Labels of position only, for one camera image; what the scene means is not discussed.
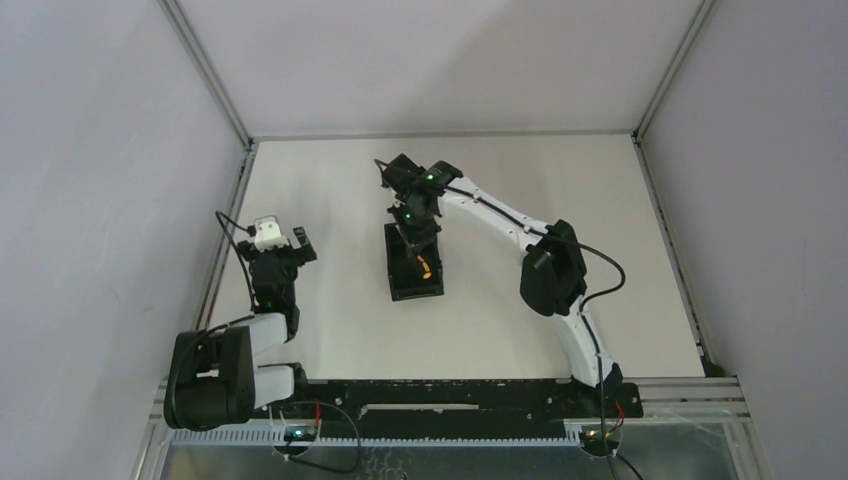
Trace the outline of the black yellow screwdriver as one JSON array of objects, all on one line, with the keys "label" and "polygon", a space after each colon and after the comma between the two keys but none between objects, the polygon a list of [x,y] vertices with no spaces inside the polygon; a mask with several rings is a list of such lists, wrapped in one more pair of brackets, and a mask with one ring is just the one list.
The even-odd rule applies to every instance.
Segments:
[{"label": "black yellow screwdriver", "polygon": [[426,259],[425,259],[422,255],[417,255],[417,256],[416,256],[416,261],[419,263],[419,265],[420,265],[420,267],[421,267],[421,270],[422,270],[422,274],[421,274],[421,276],[422,276],[422,278],[423,278],[424,280],[428,280],[428,279],[430,279],[430,278],[432,277],[432,270],[431,270],[431,267],[430,267],[430,265],[429,265],[428,261],[427,261],[427,260],[426,260]]}]

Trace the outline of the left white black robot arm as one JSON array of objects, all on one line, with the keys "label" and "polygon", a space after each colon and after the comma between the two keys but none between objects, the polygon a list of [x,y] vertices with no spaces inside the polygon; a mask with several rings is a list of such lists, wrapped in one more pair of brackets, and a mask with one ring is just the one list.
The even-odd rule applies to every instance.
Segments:
[{"label": "left white black robot arm", "polygon": [[316,260],[306,231],[293,231],[297,244],[268,219],[253,228],[237,251],[247,263],[253,312],[208,330],[177,335],[163,413],[172,429],[207,431],[247,422],[255,410],[274,403],[290,417],[311,407],[311,388],[301,365],[262,365],[258,356],[293,340],[300,310],[298,270]]}]

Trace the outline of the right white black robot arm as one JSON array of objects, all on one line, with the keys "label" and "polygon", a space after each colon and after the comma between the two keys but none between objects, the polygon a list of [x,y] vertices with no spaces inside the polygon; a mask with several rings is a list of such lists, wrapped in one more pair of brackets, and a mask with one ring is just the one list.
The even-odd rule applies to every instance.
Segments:
[{"label": "right white black robot arm", "polygon": [[387,211],[385,244],[393,300],[443,293],[443,265],[438,250],[440,220],[452,219],[480,228],[503,242],[520,263],[519,295],[535,313],[553,319],[571,369],[582,384],[579,406],[592,416],[605,415],[618,400],[623,383],[620,366],[603,345],[587,305],[586,253],[609,263],[619,281],[604,292],[620,290],[623,267],[594,247],[582,244],[564,220],[546,223],[523,214],[481,189],[460,169],[438,161],[425,168],[400,154],[375,162],[383,188],[393,201]]}]

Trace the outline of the black plastic bin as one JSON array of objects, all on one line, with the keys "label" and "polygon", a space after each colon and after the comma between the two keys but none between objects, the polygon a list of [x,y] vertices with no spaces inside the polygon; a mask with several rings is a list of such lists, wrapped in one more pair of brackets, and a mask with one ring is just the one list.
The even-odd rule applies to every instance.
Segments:
[{"label": "black plastic bin", "polygon": [[[438,242],[426,245],[413,256],[406,255],[405,243],[397,226],[384,225],[386,247],[387,276],[390,295],[393,301],[404,301],[444,294],[443,268]],[[432,277],[424,280],[416,256],[422,255],[429,263]]]}]

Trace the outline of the left green circuit board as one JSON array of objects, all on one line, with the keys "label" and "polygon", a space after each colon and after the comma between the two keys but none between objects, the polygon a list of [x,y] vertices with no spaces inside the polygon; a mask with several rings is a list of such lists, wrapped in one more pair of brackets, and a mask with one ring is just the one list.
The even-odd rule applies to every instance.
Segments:
[{"label": "left green circuit board", "polygon": [[297,443],[297,442],[314,442],[317,438],[318,430],[313,427],[306,426],[294,426],[287,427],[283,436],[283,441],[285,443]]}]

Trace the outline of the green circuit board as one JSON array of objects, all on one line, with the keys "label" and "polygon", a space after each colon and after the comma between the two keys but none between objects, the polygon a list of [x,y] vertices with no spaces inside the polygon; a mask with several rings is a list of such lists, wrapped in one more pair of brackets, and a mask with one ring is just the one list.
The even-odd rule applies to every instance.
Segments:
[{"label": "green circuit board", "polygon": [[317,438],[318,430],[313,427],[306,426],[294,426],[287,427],[283,436],[283,441],[285,443],[297,443],[297,442],[314,442]]},{"label": "green circuit board", "polygon": [[613,433],[611,431],[601,429],[583,430],[579,434],[579,438],[583,443],[586,442],[603,442],[610,439]]}]

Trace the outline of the right green circuit board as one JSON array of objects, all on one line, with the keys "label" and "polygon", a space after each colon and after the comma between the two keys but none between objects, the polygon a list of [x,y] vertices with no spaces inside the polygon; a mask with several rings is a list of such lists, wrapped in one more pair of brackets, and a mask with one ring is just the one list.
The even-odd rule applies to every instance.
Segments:
[{"label": "right green circuit board", "polygon": [[610,439],[613,433],[611,431],[601,429],[583,430],[579,434],[579,438],[583,443],[586,442],[603,442]]}]

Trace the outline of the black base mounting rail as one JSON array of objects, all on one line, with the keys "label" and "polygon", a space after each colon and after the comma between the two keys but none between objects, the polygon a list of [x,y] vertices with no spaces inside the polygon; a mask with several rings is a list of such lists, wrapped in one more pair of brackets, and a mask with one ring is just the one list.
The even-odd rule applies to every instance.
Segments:
[{"label": "black base mounting rail", "polygon": [[598,393],[570,379],[326,380],[277,407],[342,436],[502,438],[552,435],[570,421],[612,425],[643,417],[639,389]]}]

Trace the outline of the aluminium frame profile left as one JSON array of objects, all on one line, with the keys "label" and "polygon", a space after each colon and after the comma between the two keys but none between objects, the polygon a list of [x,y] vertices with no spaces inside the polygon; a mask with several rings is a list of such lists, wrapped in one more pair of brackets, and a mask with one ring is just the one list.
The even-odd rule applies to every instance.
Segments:
[{"label": "aluminium frame profile left", "polygon": [[[225,214],[231,217],[236,216],[243,205],[257,150],[258,142],[251,138],[248,146],[244,148],[238,160],[238,168],[232,191],[229,194],[225,206],[221,208]],[[213,219],[213,225],[216,228],[216,244],[213,250],[212,263],[202,283],[200,303],[191,319],[179,325],[179,331],[204,329],[211,322],[216,297],[220,289],[230,251],[226,234],[216,219]],[[166,388],[168,380],[168,375],[165,375],[157,387],[141,444],[129,476],[130,479],[159,479],[163,471],[172,434],[166,425],[163,413],[165,398],[167,397]]]}]

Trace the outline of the aluminium frame profile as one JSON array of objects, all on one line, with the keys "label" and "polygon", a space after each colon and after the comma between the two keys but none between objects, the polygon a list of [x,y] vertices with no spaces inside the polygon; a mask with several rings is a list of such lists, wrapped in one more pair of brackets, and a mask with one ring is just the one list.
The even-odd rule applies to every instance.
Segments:
[{"label": "aluminium frame profile", "polygon": [[[225,206],[221,208],[225,214],[231,217],[236,216],[243,205],[257,150],[258,142],[251,138],[248,146],[244,148],[238,160],[238,168],[232,191],[229,194]],[[204,329],[211,322],[216,297],[220,289],[230,251],[226,234],[216,219],[213,219],[213,225],[216,228],[216,244],[213,250],[212,263],[202,283],[200,303],[191,319],[179,325],[179,331]],[[165,375],[157,387],[141,444],[129,476],[130,479],[159,479],[163,471],[172,434],[166,425],[163,413],[165,398],[167,397],[166,388],[168,380],[168,375]]]},{"label": "aluminium frame profile", "polygon": [[696,350],[698,351],[698,356],[700,358],[702,370],[704,371],[704,374],[707,378],[725,377],[726,371],[720,365],[714,362],[712,350],[708,345],[707,338],[705,336],[705,330],[702,328],[701,322],[698,318],[696,305],[692,296],[692,290],[686,279],[683,265],[680,260],[677,244],[673,238],[671,225],[669,223],[669,217],[667,215],[665,207],[662,204],[660,192],[657,188],[657,184],[650,170],[648,159],[643,148],[643,143],[636,135],[636,133],[631,134],[631,141],[638,158],[638,162],[642,171],[646,187],[649,192],[649,196],[653,205],[657,222],[659,224],[665,249],[669,257],[672,272],[677,282],[678,291],[683,302],[684,311],[686,313],[690,325],[690,330],[692,331]]}]

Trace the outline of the aluminium frame profile right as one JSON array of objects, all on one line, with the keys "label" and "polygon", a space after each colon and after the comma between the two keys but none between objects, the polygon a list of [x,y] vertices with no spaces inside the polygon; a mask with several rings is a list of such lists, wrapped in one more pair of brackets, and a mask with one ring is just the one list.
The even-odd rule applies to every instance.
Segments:
[{"label": "aluminium frame profile right", "polygon": [[649,192],[649,196],[653,205],[657,222],[659,224],[665,249],[669,257],[672,272],[677,282],[678,291],[683,302],[684,311],[686,313],[690,325],[690,330],[692,331],[696,350],[698,351],[698,356],[700,358],[702,370],[704,371],[704,374],[707,378],[725,377],[726,371],[720,365],[714,362],[712,350],[708,345],[707,338],[705,336],[705,330],[702,328],[701,322],[698,318],[696,305],[692,296],[692,290],[686,279],[683,265],[680,260],[677,244],[673,238],[671,225],[669,223],[669,217],[667,215],[665,207],[662,204],[660,192],[657,188],[657,184],[650,170],[648,159],[643,148],[643,143],[636,135],[636,133],[631,134],[631,141],[638,158],[638,162],[642,171],[646,187]]}]

